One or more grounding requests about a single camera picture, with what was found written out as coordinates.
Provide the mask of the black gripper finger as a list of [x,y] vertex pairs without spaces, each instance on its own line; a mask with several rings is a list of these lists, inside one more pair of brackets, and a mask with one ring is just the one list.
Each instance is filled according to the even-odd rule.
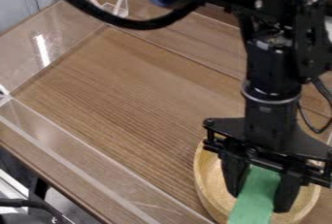
[[288,212],[300,193],[302,179],[300,176],[282,175],[273,197],[273,211]]
[[227,192],[233,197],[237,197],[249,173],[247,160],[225,153],[222,155],[222,172]]

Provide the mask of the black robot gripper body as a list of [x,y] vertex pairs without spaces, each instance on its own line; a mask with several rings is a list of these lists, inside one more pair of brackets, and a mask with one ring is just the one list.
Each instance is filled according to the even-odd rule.
[[302,185],[332,188],[332,146],[310,137],[297,123],[300,91],[267,94],[241,88],[245,115],[209,117],[202,126],[203,148],[243,158],[251,166],[282,175],[300,176]]

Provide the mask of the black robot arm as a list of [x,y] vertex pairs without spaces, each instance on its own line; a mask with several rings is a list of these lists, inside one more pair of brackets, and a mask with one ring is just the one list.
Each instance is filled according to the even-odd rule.
[[207,2],[237,16],[247,55],[245,114],[205,119],[203,147],[221,157],[231,196],[239,194],[250,166],[279,174],[273,209],[285,212],[302,186],[332,185],[330,147],[304,131],[308,120],[300,107],[304,84],[320,85],[320,76],[332,70],[326,0],[158,1],[168,8]]

